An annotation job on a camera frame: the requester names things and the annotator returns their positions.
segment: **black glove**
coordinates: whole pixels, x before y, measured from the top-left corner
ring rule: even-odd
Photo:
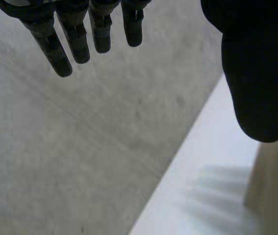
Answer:
[[[136,47],[142,42],[143,8],[151,0],[0,0],[0,9],[20,19],[56,73],[66,77],[72,73],[72,67],[54,30],[54,12],[57,12],[75,61],[84,64],[90,60],[83,25],[88,9],[95,48],[98,53],[106,53],[110,50],[110,14],[120,1],[128,44]]]
[[[243,131],[278,140],[278,1],[202,0],[222,33],[222,62]]]

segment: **gray floor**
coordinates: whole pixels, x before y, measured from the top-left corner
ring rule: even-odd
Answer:
[[[130,48],[116,9],[112,50],[88,35],[91,61],[60,78],[0,12],[0,235],[130,230],[221,74],[221,34],[197,0],[155,0],[145,16]]]

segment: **gloved hand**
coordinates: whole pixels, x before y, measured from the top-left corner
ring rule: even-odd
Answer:
[[[202,0],[222,33],[222,62],[242,130],[278,140],[278,1]]]
[[[57,12],[75,61],[84,64],[90,60],[83,24],[87,11],[95,48],[98,53],[106,53],[110,50],[110,14],[120,1],[127,42],[136,47],[142,42],[143,9],[151,0],[0,0],[0,9],[20,19],[56,73],[66,77],[72,73],[72,67],[54,30],[54,12]]]

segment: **concrete floor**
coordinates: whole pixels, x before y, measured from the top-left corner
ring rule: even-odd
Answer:
[[[221,34],[197,0],[152,2],[144,42],[58,77],[0,11],[0,235],[127,234],[221,74]],[[86,28],[91,32],[88,17]]]

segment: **glove finger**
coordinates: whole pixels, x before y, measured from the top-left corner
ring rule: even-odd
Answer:
[[[55,72],[61,77],[69,76],[72,67],[53,27],[54,18],[36,23],[22,23],[30,30]]]
[[[151,0],[122,0],[124,16],[124,29],[126,39],[131,47],[137,47],[142,43],[143,9]]]
[[[98,53],[107,53],[111,47],[110,14],[118,6],[120,0],[91,0],[89,16],[95,49]]]
[[[243,131],[278,141],[278,21],[240,37],[224,35],[222,59]]]
[[[72,55],[79,64],[84,64],[90,60],[86,30],[83,24],[88,6],[88,0],[57,2],[57,17],[65,33]]]

